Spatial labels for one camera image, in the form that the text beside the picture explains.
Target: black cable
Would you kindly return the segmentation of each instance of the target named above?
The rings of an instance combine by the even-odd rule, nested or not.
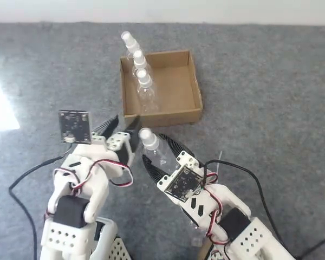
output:
[[[273,230],[274,230],[274,232],[275,232],[275,234],[276,234],[278,240],[281,242],[281,244],[283,245],[283,247],[284,247],[285,249],[287,249],[287,247],[285,246],[284,241],[283,241],[281,235],[280,235],[279,232],[278,232],[278,229],[277,229],[277,227],[276,227],[276,224],[275,224],[275,222],[274,222],[273,219],[272,219],[271,213],[270,213],[270,211],[269,211],[269,209],[268,209],[268,207],[267,207],[267,204],[266,204],[266,201],[265,201],[265,198],[264,198],[264,193],[263,193],[263,191],[262,191],[262,187],[261,187],[260,181],[259,181],[259,179],[255,176],[255,174],[252,173],[251,171],[249,171],[248,169],[246,169],[246,168],[244,168],[244,167],[241,167],[241,166],[239,166],[239,165],[233,164],[233,163],[231,163],[231,162],[221,161],[221,160],[210,160],[210,161],[206,162],[205,165],[204,165],[204,179],[203,179],[203,185],[206,184],[206,178],[207,178],[207,166],[208,166],[208,164],[211,164],[211,163],[219,163],[219,164],[229,165],[229,166],[231,166],[231,167],[234,167],[234,168],[240,169],[240,170],[242,170],[242,171],[244,171],[244,172],[247,172],[249,175],[251,175],[251,176],[254,178],[254,180],[255,180],[255,182],[256,182],[256,185],[258,186],[258,189],[259,189],[259,194],[260,194],[260,197],[261,197],[262,204],[263,204],[264,209],[265,209],[265,211],[266,211],[266,215],[267,215],[267,217],[269,218],[269,221],[270,221],[270,223],[271,223],[271,226],[272,226],[272,228],[273,228]]]
[[[244,168],[244,167],[241,167],[239,165],[236,165],[236,164],[233,164],[231,162],[227,162],[227,161],[221,161],[221,160],[210,160],[208,162],[206,162],[204,164],[204,177],[203,177],[203,181],[202,181],[202,187],[204,187],[206,185],[206,180],[207,180],[207,166],[208,164],[211,164],[211,163],[219,163],[219,164],[225,164],[225,165],[229,165],[231,167],[234,167],[234,168],[237,168],[237,169],[240,169],[244,172],[247,172],[249,175],[251,175],[257,186],[258,186],[258,189],[259,189],[259,193],[260,193],[260,197],[261,197],[261,201],[262,201],[262,204],[264,206],[264,209],[266,211],[266,215],[271,223],[271,226],[279,240],[279,242],[283,245],[283,247],[290,253],[290,251],[288,250],[288,248],[286,247],[281,235],[278,233],[278,230],[277,230],[277,227],[272,219],[272,216],[270,214],[270,211],[267,207],[267,204],[266,204],[266,201],[265,201],[265,198],[264,198],[264,193],[263,193],[263,190],[262,190],[262,187],[261,187],[261,184],[260,184],[260,181],[259,179],[255,176],[254,173],[252,173],[251,171],[249,171],[247,168]],[[316,245],[314,245],[313,247],[307,249],[303,254],[301,254],[300,256],[298,257],[295,257],[297,260],[302,260],[303,258],[305,258],[307,255],[309,255],[310,253],[312,253],[314,250],[316,250],[317,248],[319,248],[320,246],[322,246],[323,244],[325,244],[325,239],[321,240],[319,243],[317,243]]]
[[[325,244],[325,238],[318,242],[316,245],[312,246],[311,248],[307,249],[305,252],[303,252],[300,256],[295,257],[296,260],[302,260],[309,254],[311,254],[314,250],[318,249],[320,246]]]
[[[226,246],[229,245],[230,243],[227,243],[225,246],[224,246],[224,254],[225,256],[227,257],[227,260],[231,260],[230,257],[228,256],[228,253],[226,253]]]
[[[15,200],[15,202],[22,208],[22,210],[24,211],[25,215],[27,215],[31,228],[32,228],[32,238],[34,241],[34,260],[37,260],[37,233],[36,233],[36,227],[35,227],[35,223],[34,220],[31,216],[31,214],[29,213],[28,209],[26,208],[26,206],[20,201],[20,199],[17,198],[17,196],[13,193],[13,188],[17,186],[18,183],[21,182],[22,179],[24,179],[26,176],[28,176],[29,174],[35,172],[36,170],[38,170],[39,168],[52,164],[55,161],[58,161],[62,158],[64,158],[64,156],[70,151],[70,148],[64,153],[64,155],[58,156],[56,158],[52,158],[49,159],[47,161],[44,161],[43,163],[36,165],[35,167],[31,168],[30,170],[24,172],[18,179],[16,179],[9,187],[9,194],[12,197],[12,199]]]

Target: cardboard box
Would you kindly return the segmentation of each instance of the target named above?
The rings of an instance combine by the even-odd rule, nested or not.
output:
[[[201,118],[202,100],[195,75],[193,58],[188,50],[146,54],[158,86],[161,112],[141,115],[146,127],[197,122]],[[136,84],[131,76],[132,61],[120,59],[123,113],[128,125],[140,114]]]

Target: clear plastic bottle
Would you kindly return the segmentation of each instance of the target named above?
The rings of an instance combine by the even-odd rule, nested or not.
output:
[[[137,79],[137,71],[139,69],[145,69],[148,72],[148,74],[151,76],[151,78],[154,78],[153,70],[151,66],[147,63],[143,51],[141,49],[134,51],[133,57],[134,57],[134,66],[132,67],[133,78]]]
[[[133,53],[136,50],[140,49],[140,45],[136,41],[136,39],[134,37],[132,37],[131,33],[128,32],[128,31],[124,31],[121,34],[121,38],[125,42],[125,46],[127,48],[126,57],[127,57],[128,60],[131,60],[133,58]]]
[[[179,165],[168,143],[156,136],[150,128],[142,128],[139,137],[144,145],[144,155],[152,161],[152,165],[171,175]]]
[[[137,92],[141,104],[141,113],[154,113],[160,109],[157,99],[157,87],[145,69],[137,70]]]

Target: white wall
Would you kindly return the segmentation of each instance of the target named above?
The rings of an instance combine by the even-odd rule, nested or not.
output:
[[[325,25],[325,0],[0,0],[0,22]]]

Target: red and white wire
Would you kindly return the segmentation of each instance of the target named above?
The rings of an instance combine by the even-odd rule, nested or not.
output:
[[[91,167],[89,168],[89,172],[85,178],[84,181],[82,181],[81,183],[77,184],[76,186],[73,187],[73,189],[79,189],[81,188],[91,177],[92,177],[92,169],[95,165],[99,164],[99,163],[109,163],[109,164],[112,164],[112,165],[116,165],[116,166],[119,166],[119,167],[122,167],[124,169],[126,169],[130,175],[130,178],[131,180],[127,183],[122,183],[122,184],[117,184],[117,183],[114,183],[113,181],[110,180],[110,182],[115,185],[115,186],[118,186],[118,187],[129,187],[131,186],[133,183],[134,183],[134,178],[133,178],[133,175],[132,175],[132,171],[130,169],[129,166],[125,165],[125,164],[122,164],[121,162],[117,162],[117,161],[113,161],[113,160],[109,160],[109,159],[100,159],[100,160],[97,160],[95,161]]]
[[[77,174],[76,174],[75,172],[69,170],[69,169],[61,168],[61,167],[59,167],[59,168],[55,168],[54,171],[53,171],[53,177],[55,176],[55,174],[56,174],[57,172],[68,173],[68,174],[72,175],[73,177],[75,177],[75,180],[76,180],[75,183],[77,183],[77,185],[79,185],[79,184],[81,183],[80,178],[77,176]],[[79,189],[77,192],[78,192],[78,195],[80,195],[81,192],[82,192],[82,190]]]
[[[218,174],[216,172],[211,172],[211,173],[207,174],[206,176],[207,176],[207,179],[209,177],[214,177],[212,180],[208,180],[207,184],[208,183],[215,183],[218,180]]]
[[[214,224],[217,224],[217,222],[219,222],[222,217],[223,204],[217,196],[215,196],[212,192],[210,192],[206,188],[206,186],[204,187],[204,190],[207,191],[210,194],[210,196],[212,197],[212,199],[214,199],[218,204],[218,209],[212,211],[211,222],[210,222],[209,228],[207,230],[206,237],[208,237],[210,239],[210,241],[215,245],[225,245],[227,242],[229,242],[228,240],[227,241],[215,241],[212,238],[214,236],[212,233],[213,226],[214,226]]]

